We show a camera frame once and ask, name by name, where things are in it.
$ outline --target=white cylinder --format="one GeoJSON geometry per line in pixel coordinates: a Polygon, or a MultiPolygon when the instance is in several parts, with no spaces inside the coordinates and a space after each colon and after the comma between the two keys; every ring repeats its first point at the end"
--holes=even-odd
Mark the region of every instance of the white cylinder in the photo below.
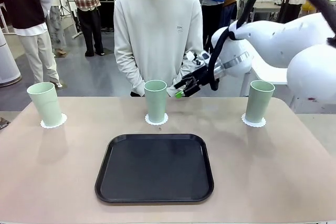
{"type": "Polygon", "coordinates": [[[20,79],[21,73],[0,29],[0,87],[13,84],[20,79]]]}

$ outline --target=plastic tumbler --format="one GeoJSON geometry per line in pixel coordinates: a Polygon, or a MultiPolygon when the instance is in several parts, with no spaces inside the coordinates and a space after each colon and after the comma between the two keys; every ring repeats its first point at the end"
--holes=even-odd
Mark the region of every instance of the plastic tumbler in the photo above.
{"type": "Polygon", "coordinates": [[[145,97],[148,107],[148,117],[152,123],[164,120],[167,100],[167,83],[152,80],[145,83],[145,97]]]}
{"type": "Polygon", "coordinates": [[[275,87],[267,81],[253,81],[250,84],[245,119],[251,123],[260,123],[275,87]]]}
{"type": "Polygon", "coordinates": [[[46,126],[56,126],[62,121],[62,112],[59,106],[54,84],[41,82],[27,89],[33,104],[46,126]]]}

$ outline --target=black shoe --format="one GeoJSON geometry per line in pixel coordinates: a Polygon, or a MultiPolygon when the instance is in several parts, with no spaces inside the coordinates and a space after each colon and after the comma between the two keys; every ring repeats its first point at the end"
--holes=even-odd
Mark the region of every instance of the black shoe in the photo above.
{"type": "Polygon", "coordinates": [[[85,57],[93,57],[95,54],[93,52],[86,51],[85,57]]]}
{"type": "Polygon", "coordinates": [[[99,56],[104,56],[105,55],[105,53],[104,52],[95,52],[96,54],[98,54],[99,56]]]}

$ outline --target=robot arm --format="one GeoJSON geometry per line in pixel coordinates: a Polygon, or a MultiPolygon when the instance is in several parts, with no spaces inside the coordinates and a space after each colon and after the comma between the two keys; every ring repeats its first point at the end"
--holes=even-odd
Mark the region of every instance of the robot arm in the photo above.
{"type": "Polygon", "coordinates": [[[213,54],[202,55],[206,66],[176,85],[185,86],[177,97],[191,96],[206,84],[217,90],[219,79],[226,74],[249,72],[253,55],[246,45],[250,43],[270,65],[277,58],[281,59],[282,67],[288,67],[288,86],[296,97],[336,99],[336,89],[330,88],[336,87],[335,11],[326,0],[309,1],[322,13],[287,24],[267,21],[244,24],[255,2],[248,0],[242,18],[213,36],[213,54]]]}

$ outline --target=beige pants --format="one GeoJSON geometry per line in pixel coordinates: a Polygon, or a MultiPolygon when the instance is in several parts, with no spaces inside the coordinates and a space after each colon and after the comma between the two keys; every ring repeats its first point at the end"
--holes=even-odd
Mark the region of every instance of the beige pants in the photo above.
{"type": "Polygon", "coordinates": [[[43,65],[47,69],[47,76],[53,82],[59,82],[57,66],[52,53],[49,33],[36,36],[18,36],[34,74],[34,82],[43,82],[43,65]]]}

